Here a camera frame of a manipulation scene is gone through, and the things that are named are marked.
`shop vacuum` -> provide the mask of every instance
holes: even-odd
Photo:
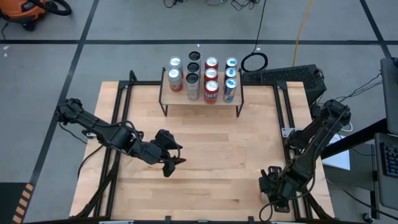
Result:
[[[65,10],[58,10],[54,1]],[[64,0],[0,0],[0,17],[8,22],[21,24],[28,31],[35,29],[35,23],[43,18],[46,12],[68,16],[72,10]]]

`wooden shelf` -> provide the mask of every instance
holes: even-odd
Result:
[[[223,96],[224,96],[224,72],[218,72],[218,84],[219,84],[219,92],[218,92],[218,97],[217,101],[215,104],[209,105],[205,102],[204,97],[205,97],[205,85],[204,85],[204,72],[201,73],[200,77],[200,92],[199,92],[199,99],[192,101],[188,99],[187,96],[187,87],[186,87],[186,82],[185,79],[183,79],[183,89],[178,92],[174,92],[170,88],[170,83],[169,79],[167,78],[167,73],[168,71],[163,72],[162,75],[162,88],[160,90],[160,102],[163,105],[208,105],[208,106],[216,106],[216,105],[223,105],[223,106],[241,106],[242,105],[242,85],[241,85],[241,77],[240,73],[238,72],[238,75],[236,76],[236,81],[238,82],[238,86],[236,88],[235,92],[235,97],[234,100],[230,103],[227,103],[224,101]]]

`red soda can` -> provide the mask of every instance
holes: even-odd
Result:
[[[205,85],[208,81],[218,81],[218,72],[214,68],[209,68],[205,71]]]
[[[216,81],[208,81],[205,85],[205,102],[207,104],[215,104],[218,96],[218,83]]]
[[[214,68],[218,70],[218,60],[215,57],[208,57],[205,63],[205,70],[209,68]]]
[[[170,69],[167,78],[169,79],[170,88],[173,91],[182,90],[182,74],[177,68]]]

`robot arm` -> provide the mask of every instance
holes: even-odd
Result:
[[[73,98],[60,103],[55,115],[58,122],[64,125],[77,123],[89,132],[96,134],[99,143],[106,147],[139,158],[150,165],[164,163],[165,177],[170,177],[175,166],[185,161],[180,158],[179,154],[177,157],[171,157],[169,150],[177,149],[179,151],[182,146],[178,145],[173,135],[166,130],[159,130],[155,139],[150,142],[142,141],[144,133],[137,131],[130,121],[109,124],[85,111],[80,100]]]
[[[288,201],[293,199],[294,192],[307,194],[310,191],[307,191],[307,185],[315,175],[316,160],[332,137],[349,123],[350,118],[347,106],[329,100],[323,105],[318,119],[302,131],[292,131],[285,139],[287,147],[303,149],[302,153],[289,161],[282,172],[267,175],[261,170],[262,177],[259,178],[260,190],[267,194],[270,203],[277,204],[276,212],[289,212]]]

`wooden table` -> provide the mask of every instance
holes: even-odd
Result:
[[[107,122],[111,121],[117,86],[117,82],[103,82],[99,93],[95,115]],[[296,127],[304,128],[311,117],[303,85],[288,83],[288,87]],[[230,106],[197,105],[175,105],[165,117],[158,102],[159,88],[133,86],[128,120],[145,132],[146,141],[159,129],[168,129],[183,146],[182,157],[187,161],[165,178],[161,164],[150,166],[122,156],[112,219],[164,220],[170,215],[173,220],[247,221],[248,216],[258,220],[259,209],[267,199],[261,199],[257,170],[285,166],[273,88],[245,86],[245,104],[239,118]],[[283,93],[279,94],[287,123]],[[85,156],[98,146],[97,140],[89,140]],[[83,166],[70,215],[77,214],[96,191],[104,152],[98,152]],[[334,216],[320,159],[316,172],[312,194]],[[107,198],[106,192],[101,214]],[[301,199],[299,204],[305,217]],[[290,208],[290,213],[274,212],[272,220],[294,220]],[[262,217],[268,215],[267,208]]]

